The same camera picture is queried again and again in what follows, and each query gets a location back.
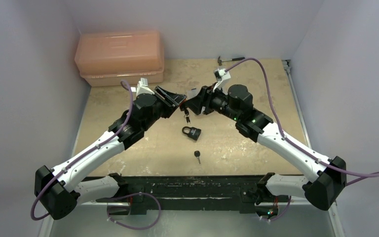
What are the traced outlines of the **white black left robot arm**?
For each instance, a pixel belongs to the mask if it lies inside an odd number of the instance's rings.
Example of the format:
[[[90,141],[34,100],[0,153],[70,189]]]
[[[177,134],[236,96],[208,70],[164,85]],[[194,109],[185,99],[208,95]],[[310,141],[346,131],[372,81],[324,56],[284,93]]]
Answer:
[[[144,137],[160,118],[167,119],[185,102],[186,95],[138,86],[128,89],[129,108],[95,142],[69,160],[53,167],[40,167],[35,173],[34,200],[30,216],[41,220],[66,217],[77,206],[112,198],[121,202],[127,197],[126,184],[119,174],[85,181],[85,177],[112,157],[124,152]]]

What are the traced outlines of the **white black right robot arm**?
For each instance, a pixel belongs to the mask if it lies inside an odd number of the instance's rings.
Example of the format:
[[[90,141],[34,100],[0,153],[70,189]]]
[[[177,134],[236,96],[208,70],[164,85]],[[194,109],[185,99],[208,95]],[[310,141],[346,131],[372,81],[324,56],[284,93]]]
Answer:
[[[270,175],[257,188],[264,201],[279,195],[300,197],[326,211],[346,186],[346,163],[342,158],[329,158],[280,131],[271,117],[254,108],[253,95],[244,85],[232,85],[227,93],[203,86],[182,108],[196,115],[217,112],[235,121],[242,136],[271,149],[302,173]]]

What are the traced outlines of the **bunch of black keys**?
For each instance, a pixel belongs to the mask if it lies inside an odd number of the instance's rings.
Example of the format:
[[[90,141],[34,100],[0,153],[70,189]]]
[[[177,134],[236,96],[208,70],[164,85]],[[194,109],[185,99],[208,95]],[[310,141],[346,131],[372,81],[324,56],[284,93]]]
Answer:
[[[190,113],[188,109],[184,109],[184,113],[185,113],[184,118],[186,119],[186,123],[190,124]]]

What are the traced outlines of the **orange and black padlock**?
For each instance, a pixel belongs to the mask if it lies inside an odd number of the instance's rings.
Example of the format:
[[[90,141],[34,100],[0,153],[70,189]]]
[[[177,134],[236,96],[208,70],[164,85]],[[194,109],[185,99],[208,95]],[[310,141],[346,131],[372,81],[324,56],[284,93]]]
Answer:
[[[186,103],[186,102],[183,102],[183,103],[179,106],[179,108],[180,108],[180,111],[182,111],[182,112],[185,112],[185,113],[188,113],[188,112],[189,112],[188,107],[187,107],[187,103]]]

